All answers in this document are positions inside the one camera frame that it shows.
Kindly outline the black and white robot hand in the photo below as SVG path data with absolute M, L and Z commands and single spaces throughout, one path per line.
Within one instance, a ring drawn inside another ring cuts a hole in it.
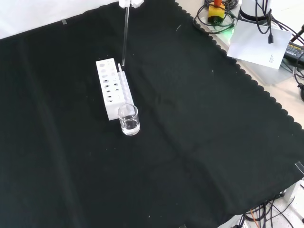
M 138 8 L 143 4 L 144 0 L 119 0 L 119 6 L 121 8 Z

